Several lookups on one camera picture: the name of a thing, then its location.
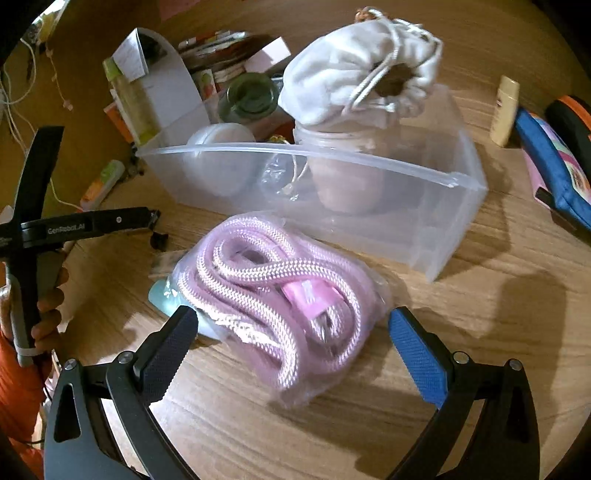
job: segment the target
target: black stand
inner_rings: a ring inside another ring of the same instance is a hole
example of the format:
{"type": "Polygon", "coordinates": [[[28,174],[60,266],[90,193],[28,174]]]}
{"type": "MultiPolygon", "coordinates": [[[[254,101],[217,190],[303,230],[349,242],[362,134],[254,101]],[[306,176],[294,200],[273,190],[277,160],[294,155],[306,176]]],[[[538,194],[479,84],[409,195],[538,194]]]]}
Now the black stand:
{"type": "Polygon", "coordinates": [[[164,397],[197,335],[197,314],[179,307],[137,352],[110,364],[64,364],[45,436],[45,479],[199,480],[184,462],[148,406],[164,397]],[[123,427],[150,476],[128,467],[100,402],[113,400],[123,427]]]}
{"type": "Polygon", "coordinates": [[[64,243],[106,233],[153,228],[160,216],[146,207],[102,210],[41,218],[47,186],[56,166],[63,127],[37,131],[22,169],[14,215],[0,225],[0,260],[7,264],[11,284],[11,322],[22,367],[37,356],[31,329],[41,319],[37,301],[56,284],[64,243]]]}
{"type": "MultiPolygon", "coordinates": [[[[474,363],[464,352],[451,354],[439,337],[426,332],[406,307],[396,309],[392,315],[391,334],[400,326],[410,328],[428,358],[437,362],[446,377],[447,396],[388,479],[538,480],[538,424],[530,385],[521,362],[511,359],[504,366],[497,367],[474,363]],[[397,326],[395,322],[406,325],[397,326]],[[485,403],[462,460],[453,470],[438,475],[475,400],[485,400],[485,403]]],[[[416,356],[405,357],[404,350],[400,348],[399,351],[407,366],[415,361],[416,356]]],[[[423,372],[412,367],[410,370],[415,383],[424,381],[424,377],[418,379],[423,372]]]]}

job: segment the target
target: blue pencil case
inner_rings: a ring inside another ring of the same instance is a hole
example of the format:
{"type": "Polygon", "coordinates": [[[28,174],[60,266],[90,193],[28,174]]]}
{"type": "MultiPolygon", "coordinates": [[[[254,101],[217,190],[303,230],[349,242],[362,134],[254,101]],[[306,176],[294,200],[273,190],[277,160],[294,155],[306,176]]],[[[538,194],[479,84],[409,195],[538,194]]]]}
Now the blue pencil case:
{"type": "Polygon", "coordinates": [[[574,155],[545,120],[524,108],[517,112],[515,127],[555,209],[591,231],[591,187],[574,155]]]}

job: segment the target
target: wood grain surface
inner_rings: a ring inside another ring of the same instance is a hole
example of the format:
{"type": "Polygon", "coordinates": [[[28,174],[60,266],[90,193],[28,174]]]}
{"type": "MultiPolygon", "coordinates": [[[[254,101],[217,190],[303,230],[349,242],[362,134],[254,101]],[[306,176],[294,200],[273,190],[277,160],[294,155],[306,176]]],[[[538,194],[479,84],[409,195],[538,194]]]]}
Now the wood grain surface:
{"type": "MultiPolygon", "coordinates": [[[[95,2],[72,3],[78,6],[72,6],[56,42],[67,52],[70,35],[71,52],[79,52],[73,45],[81,40],[74,33],[91,31],[85,48],[103,56],[134,26],[156,29],[173,44],[225,28],[265,32],[282,35],[299,51],[351,22],[363,6],[353,0],[202,0],[160,24],[153,0],[129,2],[121,15],[93,15],[88,5],[95,2]]],[[[554,225],[533,201],[521,152],[494,146],[488,129],[502,74],[521,83],[521,102],[538,113],[563,94],[591,99],[591,84],[550,21],[527,0],[376,1],[375,6],[421,22],[444,40],[440,81],[454,91],[490,192],[436,282],[426,283],[403,265],[361,258],[388,280],[397,304],[410,307],[450,350],[498,365],[512,357],[522,360],[537,409],[543,478],[589,415],[591,249],[554,225]]],[[[80,53],[64,55],[70,57],[63,68],[74,69],[80,53]]],[[[94,63],[89,68],[93,77],[100,75],[94,63]]],[[[64,84],[82,97],[85,74],[78,69],[72,77],[72,72],[64,84]]],[[[105,134],[110,126],[100,117],[98,102],[89,98],[87,108],[70,134],[87,139],[84,148],[78,146],[80,158],[115,141],[105,134]],[[89,119],[99,132],[95,139],[85,123],[89,119]]],[[[79,168],[86,179],[87,171],[79,168]]],[[[69,178],[75,192],[81,182],[69,178]]],[[[192,246],[222,220],[175,205],[150,172],[119,186],[107,205],[160,208],[158,230],[170,233],[171,249],[192,246]]],[[[85,364],[111,360],[161,327],[164,316],[147,301],[152,257],[147,234],[78,243],[67,260],[64,358],[76,356],[85,364]]],[[[434,412],[418,395],[383,321],[342,383],[308,407],[286,411],[268,400],[265,388],[225,345],[197,342],[152,410],[203,479],[384,478],[434,412]]],[[[140,468],[112,406],[107,409],[125,454],[140,468]]],[[[445,469],[462,454],[477,416],[478,406],[445,469]]]]}

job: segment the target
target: small beige tube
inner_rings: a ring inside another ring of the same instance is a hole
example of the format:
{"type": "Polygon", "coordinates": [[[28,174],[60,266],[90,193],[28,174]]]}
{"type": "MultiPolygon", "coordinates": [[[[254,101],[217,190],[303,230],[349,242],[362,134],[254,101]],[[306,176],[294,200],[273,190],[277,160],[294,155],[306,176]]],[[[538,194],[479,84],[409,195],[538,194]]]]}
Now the small beige tube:
{"type": "Polygon", "coordinates": [[[491,140],[499,147],[506,146],[509,141],[518,105],[519,83],[503,75],[496,94],[495,116],[491,125],[491,140]]]}

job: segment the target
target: light blue object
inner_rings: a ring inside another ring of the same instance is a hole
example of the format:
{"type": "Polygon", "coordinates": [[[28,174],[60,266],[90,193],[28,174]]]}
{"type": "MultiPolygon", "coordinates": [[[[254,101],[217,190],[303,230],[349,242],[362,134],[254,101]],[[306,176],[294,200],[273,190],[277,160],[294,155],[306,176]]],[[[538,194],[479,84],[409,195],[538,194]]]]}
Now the light blue object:
{"type": "Polygon", "coordinates": [[[423,400],[441,408],[447,398],[447,372],[421,338],[430,334],[407,309],[391,313],[388,330],[423,400]]]}
{"type": "MultiPolygon", "coordinates": [[[[181,305],[193,308],[180,292],[170,287],[168,280],[158,280],[148,293],[148,300],[167,317],[171,317],[181,305]]],[[[199,318],[199,334],[213,340],[222,340],[221,336],[212,327],[212,320],[203,312],[196,310],[199,318]]]]}

